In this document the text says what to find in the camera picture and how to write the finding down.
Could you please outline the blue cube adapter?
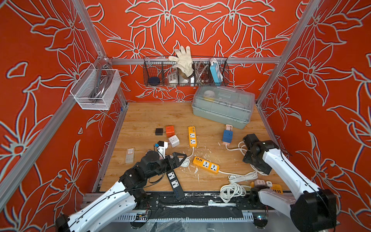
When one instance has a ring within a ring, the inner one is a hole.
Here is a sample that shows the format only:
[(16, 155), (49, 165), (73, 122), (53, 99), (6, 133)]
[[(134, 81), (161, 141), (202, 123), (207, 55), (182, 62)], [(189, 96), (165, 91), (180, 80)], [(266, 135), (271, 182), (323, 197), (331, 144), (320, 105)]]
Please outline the blue cube adapter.
[(224, 130), (222, 142), (225, 145), (229, 145), (233, 140), (233, 131), (231, 130)]

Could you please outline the white teal plug adapter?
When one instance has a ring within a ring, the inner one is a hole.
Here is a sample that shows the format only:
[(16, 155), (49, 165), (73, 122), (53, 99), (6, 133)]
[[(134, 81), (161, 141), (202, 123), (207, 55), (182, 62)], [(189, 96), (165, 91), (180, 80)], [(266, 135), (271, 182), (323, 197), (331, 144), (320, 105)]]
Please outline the white teal plug adapter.
[(173, 136), (169, 137), (168, 141), (169, 141), (172, 148), (175, 148), (178, 145), (180, 145), (180, 140), (176, 135), (173, 135)]

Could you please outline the small black cube adapter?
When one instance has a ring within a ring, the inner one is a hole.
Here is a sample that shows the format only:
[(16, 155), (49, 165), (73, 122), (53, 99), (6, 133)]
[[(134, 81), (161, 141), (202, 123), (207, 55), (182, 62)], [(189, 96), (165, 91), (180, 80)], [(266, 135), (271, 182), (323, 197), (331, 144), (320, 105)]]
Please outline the small black cube adapter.
[(163, 135), (163, 128), (156, 128), (156, 129), (155, 129), (155, 135), (156, 135), (156, 136), (161, 136), (161, 135)]

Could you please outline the orange-red cube adapter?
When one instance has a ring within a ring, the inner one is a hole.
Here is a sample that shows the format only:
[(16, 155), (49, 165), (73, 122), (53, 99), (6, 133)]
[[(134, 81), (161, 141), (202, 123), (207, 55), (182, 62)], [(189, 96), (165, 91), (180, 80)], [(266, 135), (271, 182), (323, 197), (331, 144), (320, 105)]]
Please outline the orange-red cube adapter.
[(165, 132), (166, 132), (166, 136), (167, 136), (168, 138), (174, 136), (174, 135), (175, 135), (175, 129), (174, 129), (174, 126), (173, 126), (173, 125), (166, 126), (166, 127), (165, 127)]

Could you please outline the black power strip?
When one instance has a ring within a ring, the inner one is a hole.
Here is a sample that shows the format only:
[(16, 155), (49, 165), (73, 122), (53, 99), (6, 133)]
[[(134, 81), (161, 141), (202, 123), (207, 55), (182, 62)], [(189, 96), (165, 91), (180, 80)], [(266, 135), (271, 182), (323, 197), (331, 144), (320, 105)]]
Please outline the black power strip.
[(175, 197), (177, 200), (183, 200), (185, 198), (185, 193), (181, 187), (181, 184), (176, 176), (174, 170), (170, 170), (166, 173), (169, 183), (173, 189)]

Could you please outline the short yellow power strip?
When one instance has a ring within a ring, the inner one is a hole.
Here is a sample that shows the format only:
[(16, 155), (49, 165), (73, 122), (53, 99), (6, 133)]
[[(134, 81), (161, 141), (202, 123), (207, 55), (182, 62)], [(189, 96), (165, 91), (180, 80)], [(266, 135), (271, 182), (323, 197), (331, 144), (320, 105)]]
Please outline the short yellow power strip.
[(197, 147), (197, 137), (196, 137), (196, 128), (194, 126), (188, 127), (188, 138), (189, 138), (189, 145), (191, 148)]

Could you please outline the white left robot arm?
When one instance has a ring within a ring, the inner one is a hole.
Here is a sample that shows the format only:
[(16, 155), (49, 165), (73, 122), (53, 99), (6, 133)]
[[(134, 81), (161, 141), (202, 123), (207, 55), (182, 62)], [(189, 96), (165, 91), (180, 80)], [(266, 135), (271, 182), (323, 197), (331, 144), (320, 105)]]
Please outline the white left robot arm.
[(119, 180), (98, 199), (69, 216), (63, 214), (55, 222), (57, 232), (98, 232), (120, 214), (133, 210), (146, 201), (145, 187), (150, 178), (165, 175), (178, 168), (187, 155), (174, 152), (161, 156), (148, 151), (140, 162), (125, 171)]

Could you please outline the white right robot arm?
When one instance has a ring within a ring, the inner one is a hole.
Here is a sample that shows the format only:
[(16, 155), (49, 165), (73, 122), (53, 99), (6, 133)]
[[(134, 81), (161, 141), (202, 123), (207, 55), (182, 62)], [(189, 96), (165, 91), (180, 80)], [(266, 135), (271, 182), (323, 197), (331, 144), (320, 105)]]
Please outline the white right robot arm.
[(255, 134), (243, 138), (247, 152), (243, 162), (259, 171), (275, 171), (289, 187), (292, 197), (279, 194), (268, 186), (255, 185), (249, 193), (253, 207), (269, 206), (290, 218), (300, 232), (335, 229), (337, 222), (335, 194), (308, 179), (284, 155), (273, 141), (261, 141)]

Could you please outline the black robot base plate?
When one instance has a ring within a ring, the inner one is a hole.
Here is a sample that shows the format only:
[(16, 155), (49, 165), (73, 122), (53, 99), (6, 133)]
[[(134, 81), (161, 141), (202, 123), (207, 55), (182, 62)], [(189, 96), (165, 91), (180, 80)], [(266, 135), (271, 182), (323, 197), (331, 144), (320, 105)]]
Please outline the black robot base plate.
[(170, 191), (150, 191), (147, 193), (147, 198), (138, 203), (134, 209), (159, 210), (163, 206), (174, 208), (215, 206), (232, 207), (238, 210), (273, 210), (269, 206), (252, 205), (249, 201), (249, 195), (233, 197), (225, 203), (217, 191), (187, 191), (182, 200), (176, 199), (175, 194)]

